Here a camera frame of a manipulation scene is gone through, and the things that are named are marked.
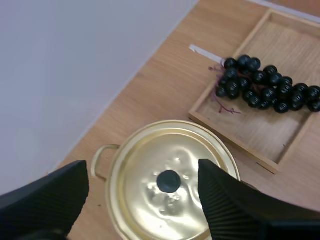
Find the white wall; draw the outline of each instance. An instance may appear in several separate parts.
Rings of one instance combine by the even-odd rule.
[[[1,0],[0,194],[43,176],[196,0]]]

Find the pot lid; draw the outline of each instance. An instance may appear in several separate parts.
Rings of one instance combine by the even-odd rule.
[[[112,221],[124,239],[207,240],[198,193],[198,160],[240,180],[226,146],[187,121],[161,121],[134,133],[117,151],[106,189]]]

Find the black knob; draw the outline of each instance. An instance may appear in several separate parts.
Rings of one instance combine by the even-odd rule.
[[[181,179],[175,171],[167,170],[160,173],[156,179],[156,184],[162,192],[172,194],[180,188]]]

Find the artificial grape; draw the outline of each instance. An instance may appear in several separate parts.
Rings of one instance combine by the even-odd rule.
[[[291,102],[290,103],[290,110],[291,111],[299,111],[300,109],[302,109],[304,106],[304,103],[294,103],[294,102]]]
[[[269,102],[269,101],[262,101],[261,104],[260,104],[260,106],[258,107],[258,109],[260,109],[260,110],[266,110],[266,109],[270,108],[270,106],[271,106],[271,102]]]
[[[246,68],[244,68],[244,67],[240,67],[238,70],[239,70],[239,73],[241,73],[241,74],[244,75],[244,76],[248,76],[248,75],[251,74],[251,72],[248,71],[248,70],[247,70]]]
[[[256,71],[252,76],[252,82],[258,85],[266,85],[268,76],[264,71]]]
[[[238,58],[237,64],[241,68],[246,68],[250,59],[251,57],[249,57],[248,55],[242,55]]]
[[[224,68],[225,69],[228,69],[228,68],[235,68],[237,67],[237,60],[235,60],[234,58],[232,57],[229,57],[225,60],[224,62]]]
[[[292,81],[292,78],[291,77],[288,77],[288,76],[284,76],[284,77],[282,77],[282,81],[281,81],[281,83],[283,84],[283,83],[287,83],[287,84],[294,84],[294,81]]]
[[[237,99],[240,96],[240,91],[235,90],[235,91],[226,91],[226,95],[229,97],[229,99]]]
[[[307,106],[311,112],[314,112],[314,113],[320,112],[320,100],[319,99],[314,100],[314,101],[309,101]]]
[[[305,97],[308,96],[308,86],[307,86],[307,84],[298,83],[298,84],[294,85],[293,90],[294,90],[295,92],[296,92],[296,91],[302,92]]]
[[[238,81],[240,83],[240,89],[242,91],[246,91],[251,87],[251,81],[247,77],[241,76],[238,78]]]
[[[273,65],[269,65],[269,66],[266,66],[263,71],[268,75],[268,76],[271,76],[272,74],[276,74],[278,72],[278,69],[273,66]]]
[[[226,79],[236,79],[238,77],[238,71],[235,67],[229,67],[225,70],[223,76]]]
[[[277,89],[277,94],[282,97],[282,98],[286,98],[290,95],[290,93],[293,91],[293,87],[291,84],[288,83],[283,83],[281,84]]]
[[[305,97],[301,91],[294,91],[290,97],[290,102],[295,105],[303,104],[304,101]]]
[[[249,101],[248,101],[248,106],[250,108],[258,108],[260,106],[260,98],[256,95],[253,95],[252,97],[249,98]]]
[[[279,102],[278,98],[273,99],[272,102],[271,102],[272,106],[276,106],[278,102]]]
[[[223,98],[227,95],[226,87],[225,86],[218,86],[215,90],[215,95],[219,98]]]
[[[279,101],[275,106],[274,106],[274,110],[278,113],[278,114],[284,114],[286,112],[289,111],[290,105],[288,102],[286,101]]]
[[[229,82],[230,79],[225,78],[224,76],[220,79],[219,81],[219,86],[224,86],[227,85],[227,83]]]
[[[252,96],[255,96],[256,93],[252,90],[247,90],[242,93],[242,98],[245,102],[248,102]]]
[[[320,97],[320,87],[310,86],[308,89],[308,100],[314,101]]]
[[[282,75],[280,73],[274,73],[269,78],[270,86],[278,86],[282,82]]]
[[[239,91],[240,90],[240,83],[238,80],[230,80],[226,84],[226,91],[231,93],[233,91]]]
[[[273,87],[267,87],[262,90],[261,98],[264,101],[272,102],[274,99],[277,98],[277,91]]]
[[[261,67],[261,61],[259,58],[253,57],[251,58],[248,63],[246,64],[246,68],[250,72],[255,72]]]

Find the grape bunch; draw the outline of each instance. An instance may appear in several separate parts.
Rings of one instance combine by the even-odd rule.
[[[273,65],[259,70],[261,61],[248,55],[242,55],[238,60],[227,58],[223,66],[224,74],[215,88],[219,98],[227,96],[233,100],[242,93],[242,99],[250,108],[274,108],[283,114],[307,106],[311,112],[320,112],[319,86],[293,85],[293,80],[282,76]]]

